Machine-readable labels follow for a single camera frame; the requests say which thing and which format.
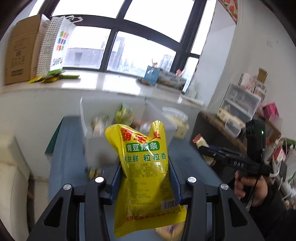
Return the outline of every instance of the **blue box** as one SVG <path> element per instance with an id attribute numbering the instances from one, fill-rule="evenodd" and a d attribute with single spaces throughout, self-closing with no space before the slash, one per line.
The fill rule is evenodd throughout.
<path id="1" fill-rule="evenodd" d="M 159 76 L 159 70 L 157 68 L 148 66 L 144 76 L 144 80 L 152 83 L 152 85 L 155 85 L 158 79 L 158 76 Z"/>

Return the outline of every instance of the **yellow snack bag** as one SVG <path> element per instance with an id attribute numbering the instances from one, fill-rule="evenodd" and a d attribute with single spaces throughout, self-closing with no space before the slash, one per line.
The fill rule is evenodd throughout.
<path id="1" fill-rule="evenodd" d="M 38 75 L 37 77 L 34 77 L 31 80 L 29 80 L 27 83 L 30 84 L 30 83 L 37 82 L 37 81 L 41 80 L 42 77 L 43 77 L 42 75 Z"/>
<path id="2" fill-rule="evenodd" d="M 115 236 L 185 221 L 186 208 L 177 203 L 170 186 L 163 124 L 154 121 L 148 136 L 122 124 L 105 133 L 124 172 L 115 207 Z"/>

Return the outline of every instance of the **snack package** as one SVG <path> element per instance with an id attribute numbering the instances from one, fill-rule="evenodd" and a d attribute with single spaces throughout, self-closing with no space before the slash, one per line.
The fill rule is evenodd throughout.
<path id="1" fill-rule="evenodd" d="M 93 179 L 100 176 L 102 168 L 95 168 L 91 167 L 89 170 L 89 180 L 92 181 Z"/>
<path id="2" fill-rule="evenodd" d="M 155 231 L 166 241 L 177 241 L 183 234 L 185 222 L 156 228 Z"/>
<path id="3" fill-rule="evenodd" d="M 152 122 L 153 121 L 138 123 L 138 122 L 133 121 L 133 123 L 131 124 L 131 128 L 144 134 L 145 136 L 148 136 Z"/>
<path id="4" fill-rule="evenodd" d="M 115 207 L 115 236 L 185 221 L 186 208 L 175 200 L 170 186 L 163 124 L 154 121 L 148 136 L 122 124 L 109 126 L 105 133 L 124 173 Z"/>
<path id="5" fill-rule="evenodd" d="M 127 104 L 122 103 L 121 109 L 116 112 L 115 120 L 118 124 L 124 124 L 130 126 L 133 122 L 134 114 L 133 109 Z"/>
<path id="6" fill-rule="evenodd" d="M 104 135 L 104 132 L 108 126 L 108 121 L 109 121 L 110 116 L 108 115 L 102 115 L 99 117 L 95 117 L 91 125 L 94 129 L 93 135 L 94 136 L 102 136 Z"/>
<path id="7" fill-rule="evenodd" d="M 255 89 L 255 78 L 250 76 L 248 73 L 243 73 L 241 75 L 240 85 L 253 93 Z"/>
<path id="8" fill-rule="evenodd" d="M 198 134 L 192 141 L 193 143 L 196 144 L 197 148 L 201 147 L 201 146 L 206 146 L 209 147 L 209 145 L 207 144 L 207 142 L 205 141 L 205 139 L 201 136 L 201 134 Z M 216 161 L 214 160 L 213 157 L 210 156 L 205 156 L 202 155 L 202 157 L 204 158 L 205 162 L 210 165 L 213 166 L 215 165 Z"/>

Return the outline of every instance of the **barcode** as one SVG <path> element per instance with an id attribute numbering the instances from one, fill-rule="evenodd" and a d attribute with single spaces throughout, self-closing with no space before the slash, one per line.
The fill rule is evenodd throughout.
<path id="1" fill-rule="evenodd" d="M 161 202 L 161 210 L 171 209 L 171 208 L 177 207 L 178 205 L 179 203 L 176 199 L 166 201 L 166 202 Z"/>

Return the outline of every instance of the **power outlet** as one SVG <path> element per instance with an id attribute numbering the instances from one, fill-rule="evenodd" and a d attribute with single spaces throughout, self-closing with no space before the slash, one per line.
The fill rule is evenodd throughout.
<path id="1" fill-rule="evenodd" d="M 268 39 L 267 42 L 266 42 L 266 45 L 269 46 L 269 47 L 272 47 L 272 45 L 273 45 L 272 40 Z"/>

